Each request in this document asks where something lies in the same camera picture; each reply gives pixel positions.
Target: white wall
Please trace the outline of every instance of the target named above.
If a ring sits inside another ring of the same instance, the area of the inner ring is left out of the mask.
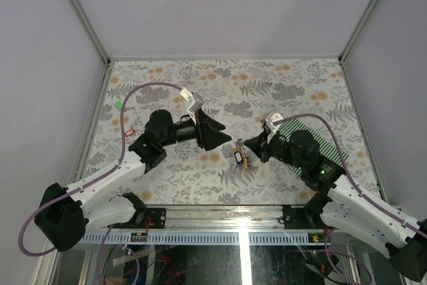
[[[427,217],[427,2],[380,0],[348,75],[387,194]]]
[[[22,223],[53,182],[66,184],[103,66],[67,0],[0,0],[0,283],[24,285]],[[37,227],[27,247],[40,251]]]
[[[80,0],[112,57],[338,56],[369,0]]]

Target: robotic arm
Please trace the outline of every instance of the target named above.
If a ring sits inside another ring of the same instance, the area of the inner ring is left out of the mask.
[[[229,135],[221,132],[226,127],[207,116],[201,106],[202,98],[185,88],[181,96],[187,115],[173,123],[170,112],[154,111],[145,125],[145,131],[129,146],[123,159],[109,164],[84,180],[61,187],[49,186],[40,206],[65,195],[67,190],[80,189],[65,199],[44,209],[35,217],[35,223],[55,248],[72,248],[88,230],[116,223],[138,226],[145,220],[145,204],[133,193],[106,199],[114,190],[155,168],[166,157],[164,146],[196,139],[200,148],[212,150],[227,141]]]
[[[244,142],[261,160],[277,160],[300,168],[307,187],[318,192],[305,205],[311,222],[322,220],[328,226],[344,230],[377,249],[405,277],[420,282],[427,272],[427,240],[410,229],[419,227],[426,233],[427,222],[419,222],[371,194],[346,177],[344,168],[320,153],[319,143],[306,130],[294,131],[290,137],[277,134],[284,118],[271,112],[262,122],[264,131]],[[386,215],[384,211],[404,222]]]

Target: floral pattern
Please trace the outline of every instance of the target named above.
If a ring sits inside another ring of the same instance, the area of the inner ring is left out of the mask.
[[[284,116],[316,113],[326,118],[350,156],[351,173],[378,194],[343,76],[335,59],[116,61],[83,176],[120,155],[117,106],[126,94],[142,83],[166,81],[198,92],[205,100],[203,110],[226,126],[233,141],[210,152],[194,141],[167,146],[168,156],[156,169],[115,193],[133,191],[148,204],[305,204],[314,192],[284,164],[276,160],[261,164],[250,150],[248,169],[234,159],[237,139],[259,135],[263,116],[277,110]],[[169,110],[174,121],[185,115],[175,89],[156,86],[136,92],[125,107],[125,130],[136,131],[126,138],[127,145],[142,133],[156,109]],[[316,119],[302,122],[332,141]]]

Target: striped fabric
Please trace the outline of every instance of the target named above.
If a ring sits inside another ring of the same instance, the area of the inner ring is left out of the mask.
[[[289,139],[289,137],[291,136],[291,133],[300,129],[306,129],[313,135],[314,139],[320,144],[320,153],[323,156],[332,160],[337,165],[340,165],[340,166],[342,165],[340,160],[340,155],[338,154],[338,150],[336,149],[336,147],[329,144],[326,140],[320,137],[314,130],[304,125],[298,119],[293,119],[291,121],[288,121],[281,128],[279,128],[277,133],[284,136],[286,139]],[[347,153],[343,152],[343,156],[345,160],[348,159]],[[302,172],[301,169],[295,168],[294,166],[291,166],[288,164],[286,164],[286,166],[298,176],[301,175],[301,172]]]

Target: bright light strip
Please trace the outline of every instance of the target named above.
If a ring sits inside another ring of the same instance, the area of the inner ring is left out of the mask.
[[[251,253],[249,249],[249,233],[239,231],[240,268],[242,269],[242,285],[252,285]]]

